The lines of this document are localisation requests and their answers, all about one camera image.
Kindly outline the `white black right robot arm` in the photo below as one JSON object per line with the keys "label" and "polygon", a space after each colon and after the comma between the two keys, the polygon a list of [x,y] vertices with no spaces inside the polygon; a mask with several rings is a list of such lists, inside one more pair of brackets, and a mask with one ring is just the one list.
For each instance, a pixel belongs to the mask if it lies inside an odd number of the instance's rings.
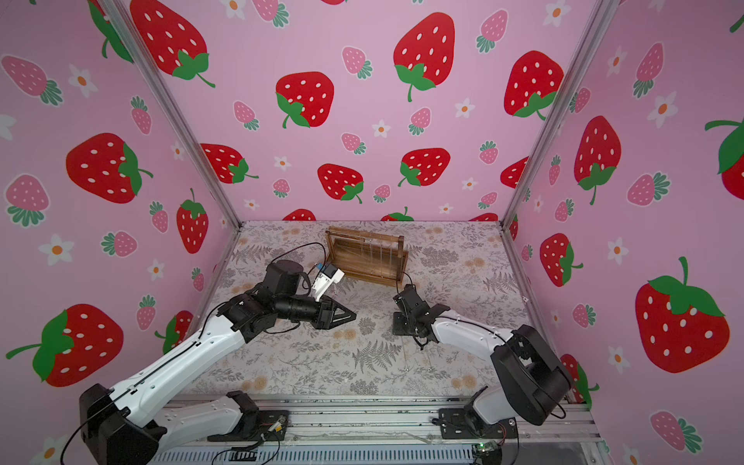
{"label": "white black right robot arm", "polygon": [[492,329],[447,305],[429,305],[411,284],[393,301],[393,334],[413,337],[420,348],[451,345],[493,364],[498,384],[478,391],[464,408],[461,423],[474,432],[517,417],[541,425],[575,387],[573,375],[530,325]]}

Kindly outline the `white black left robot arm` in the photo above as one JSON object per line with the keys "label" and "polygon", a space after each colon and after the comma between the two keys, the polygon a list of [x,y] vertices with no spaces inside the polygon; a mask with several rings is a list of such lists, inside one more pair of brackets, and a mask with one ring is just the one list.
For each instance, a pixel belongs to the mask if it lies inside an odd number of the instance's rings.
{"label": "white black left robot arm", "polygon": [[344,276],[334,265],[319,271],[310,293],[298,292],[306,277],[296,262],[267,266],[253,289],[219,304],[201,329],[139,373],[107,389],[100,384],[79,398],[81,439],[99,464],[147,464],[158,453],[197,440],[253,441],[278,426],[263,422],[243,391],[170,412],[165,406],[221,358],[246,346],[279,320],[307,322],[314,329],[351,323],[355,312],[327,296]]}

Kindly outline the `wooden jewelry display stand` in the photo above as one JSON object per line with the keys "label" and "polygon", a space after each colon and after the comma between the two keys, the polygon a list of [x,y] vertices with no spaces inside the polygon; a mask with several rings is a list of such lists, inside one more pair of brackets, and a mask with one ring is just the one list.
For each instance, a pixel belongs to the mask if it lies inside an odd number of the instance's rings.
{"label": "wooden jewelry display stand", "polygon": [[331,263],[350,278],[390,287],[406,279],[405,236],[329,227],[325,238]]}

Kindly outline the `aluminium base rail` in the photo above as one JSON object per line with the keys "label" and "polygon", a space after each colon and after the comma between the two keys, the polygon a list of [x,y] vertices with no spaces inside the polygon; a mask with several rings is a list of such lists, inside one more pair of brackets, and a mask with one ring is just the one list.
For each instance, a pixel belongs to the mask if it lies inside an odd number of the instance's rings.
{"label": "aluminium base rail", "polygon": [[263,445],[199,440],[156,464],[610,464],[594,418],[565,404],[541,425],[508,418],[472,431],[451,396],[254,395],[288,424]]}

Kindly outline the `aluminium corner post right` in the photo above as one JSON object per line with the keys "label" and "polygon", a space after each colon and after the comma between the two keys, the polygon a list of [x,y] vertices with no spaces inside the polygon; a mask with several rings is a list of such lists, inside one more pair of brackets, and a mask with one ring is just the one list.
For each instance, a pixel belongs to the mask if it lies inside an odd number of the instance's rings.
{"label": "aluminium corner post right", "polygon": [[546,122],[544,122],[541,131],[538,133],[538,139],[536,139],[525,170],[517,184],[513,199],[509,203],[505,217],[501,221],[501,229],[503,231],[506,231],[511,226],[511,223],[513,223],[513,219],[515,219],[515,215],[517,215],[517,211],[526,197],[527,189],[531,187],[532,182],[540,170],[541,164],[544,162],[544,158],[548,155],[553,140],[557,136],[558,127],[569,110],[570,100],[573,94],[579,90],[579,85],[581,85],[588,68],[594,60],[618,8],[619,1],[617,0],[596,2],[590,21],[588,21],[585,27],[571,64],[565,73],[565,79],[561,89],[558,91],[557,97],[551,105]]}

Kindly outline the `aluminium corner post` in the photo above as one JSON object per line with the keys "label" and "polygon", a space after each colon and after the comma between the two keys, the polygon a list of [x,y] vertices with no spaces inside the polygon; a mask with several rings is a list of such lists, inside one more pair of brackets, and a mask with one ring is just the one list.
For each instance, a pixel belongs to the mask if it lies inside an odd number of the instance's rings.
{"label": "aluminium corner post", "polygon": [[541,164],[544,162],[544,158],[548,155],[553,140],[557,136],[558,127],[569,110],[570,100],[573,94],[579,90],[579,85],[581,85],[588,68],[594,60],[618,8],[619,1],[617,0],[596,2],[590,21],[588,21],[585,27],[571,64],[565,73],[565,79],[561,89],[558,91],[557,97],[551,105],[546,122],[544,122],[541,131],[538,133],[538,139],[536,139],[525,170],[517,184],[513,199],[509,203],[505,217],[501,221],[501,229],[503,231],[506,231],[511,226],[511,223],[513,223],[513,219],[515,219],[515,215],[517,215],[517,211],[526,197],[527,189],[531,187],[532,182],[540,170]]}
{"label": "aluminium corner post", "polygon": [[196,136],[191,130],[187,119],[180,110],[174,95],[170,91],[166,81],[161,76],[160,70],[147,51],[145,42],[141,40],[139,33],[129,14],[129,1],[101,1],[104,11],[110,16],[114,30],[119,35],[124,46],[128,48],[135,64],[141,71],[145,82],[154,94],[159,106],[164,112],[168,122],[172,126],[176,137],[186,149],[192,164],[199,172],[201,179],[208,191],[219,205],[231,228],[239,231],[242,222],[236,213],[231,201],[228,199],[222,184],[213,174],[203,149]]}

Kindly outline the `aluminium corner post left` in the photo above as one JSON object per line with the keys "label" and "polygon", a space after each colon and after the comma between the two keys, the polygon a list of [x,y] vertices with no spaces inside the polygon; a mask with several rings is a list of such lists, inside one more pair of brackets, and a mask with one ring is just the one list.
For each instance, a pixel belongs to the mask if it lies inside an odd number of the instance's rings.
{"label": "aluminium corner post left", "polygon": [[129,1],[101,1],[104,11],[110,16],[114,30],[119,35],[124,46],[128,48],[135,64],[141,71],[145,82],[154,94],[159,106],[164,112],[168,122],[172,126],[176,137],[186,149],[192,164],[199,172],[201,179],[208,191],[219,205],[231,228],[239,231],[242,222],[236,213],[231,201],[228,199],[222,184],[213,174],[203,149],[196,136],[191,130],[187,119],[180,110],[174,95],[170,91],[166,81],[161,76],[160,70],[147,51],[145,42],[141,40],[139,33],[129,14]]}

